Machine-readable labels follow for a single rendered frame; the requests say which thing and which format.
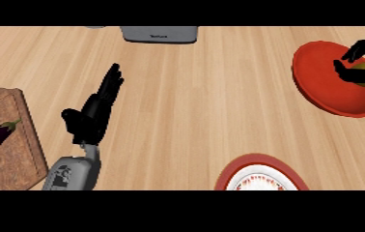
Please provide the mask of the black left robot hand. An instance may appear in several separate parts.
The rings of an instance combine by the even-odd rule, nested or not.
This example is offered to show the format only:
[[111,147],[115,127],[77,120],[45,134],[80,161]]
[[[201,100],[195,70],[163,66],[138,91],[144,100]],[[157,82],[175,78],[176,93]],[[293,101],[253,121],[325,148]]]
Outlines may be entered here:
[[74,135],[74,144],[98,145],[105,135],[111,107],[114,105],[124,78],[120,65],[114,63],[102,79],[98,92],[87,98],[81,110],[65,109],[61,117],[67,131]]

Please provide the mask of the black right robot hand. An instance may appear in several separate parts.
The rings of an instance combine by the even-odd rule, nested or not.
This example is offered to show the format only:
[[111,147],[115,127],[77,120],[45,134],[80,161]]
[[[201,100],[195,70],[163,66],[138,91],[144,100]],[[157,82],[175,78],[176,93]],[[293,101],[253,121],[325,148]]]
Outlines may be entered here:
[[349,48],[342,59],[334,61],[334,69],[340,79],[345,82],[365,83],[365,70],[347,69],[343,64],[343,60],[347,60],[349,63],[353,63],[364,55],[365,55],[365,40],[359,40]]

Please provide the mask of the yellow lemon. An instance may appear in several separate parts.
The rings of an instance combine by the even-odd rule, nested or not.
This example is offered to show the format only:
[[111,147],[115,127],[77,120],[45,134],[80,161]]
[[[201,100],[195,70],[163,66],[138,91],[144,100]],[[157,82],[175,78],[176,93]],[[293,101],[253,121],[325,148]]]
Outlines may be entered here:
[[359,70],[356,77],[355,77],[355,84],[365,87],[365,62],[359,62],[356,65],[352,66],[355,70]]

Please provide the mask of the red plate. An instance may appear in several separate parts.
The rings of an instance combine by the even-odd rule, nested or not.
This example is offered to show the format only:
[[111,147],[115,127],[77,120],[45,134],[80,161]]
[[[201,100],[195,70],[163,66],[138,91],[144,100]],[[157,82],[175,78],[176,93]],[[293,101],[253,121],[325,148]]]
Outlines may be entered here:
[[293,57],[293,79],[308,101],[327,112],[365,117],[365,86],[345,82],[336,72],[347,47],[339,43],[316,41],[303,44]]

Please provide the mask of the red and white bowl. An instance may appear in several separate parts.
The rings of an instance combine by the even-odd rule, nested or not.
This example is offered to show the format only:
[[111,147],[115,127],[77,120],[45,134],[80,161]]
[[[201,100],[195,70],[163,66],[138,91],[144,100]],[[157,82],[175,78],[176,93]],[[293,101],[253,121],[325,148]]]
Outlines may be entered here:
[[282,160],[247,154],[223,168],[214,190],[309,190],[309,187]]

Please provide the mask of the purple eggplant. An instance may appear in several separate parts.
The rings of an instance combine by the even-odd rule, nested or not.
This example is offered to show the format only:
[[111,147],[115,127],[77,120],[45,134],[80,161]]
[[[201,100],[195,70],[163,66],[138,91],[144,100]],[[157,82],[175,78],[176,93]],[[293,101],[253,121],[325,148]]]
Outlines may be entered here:
[[5,122],[0,125],[0,145],[3,144],[3,142],[8,139],[8,137],[11,136],[11,134],[15,132],[16,125],[19,122],[21,122],[21,119],[18,119],[13,122]]

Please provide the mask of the brown wooden cutting board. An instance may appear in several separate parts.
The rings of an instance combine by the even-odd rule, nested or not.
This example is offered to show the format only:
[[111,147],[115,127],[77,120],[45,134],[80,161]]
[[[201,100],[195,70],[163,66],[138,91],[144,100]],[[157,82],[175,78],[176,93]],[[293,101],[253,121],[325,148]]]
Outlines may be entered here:
[[0,190],[28,190],[46,178],[49,166],[21,89],[0,88],[0,124],[21,121],[0,144]]

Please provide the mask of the grey appliance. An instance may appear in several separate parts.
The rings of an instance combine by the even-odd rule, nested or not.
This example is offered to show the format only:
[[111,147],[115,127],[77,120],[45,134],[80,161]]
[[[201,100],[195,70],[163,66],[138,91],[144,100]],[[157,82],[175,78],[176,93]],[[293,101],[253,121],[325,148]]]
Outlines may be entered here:
[[197,26],[121,26],[123,38],[133,43],[192,44]]

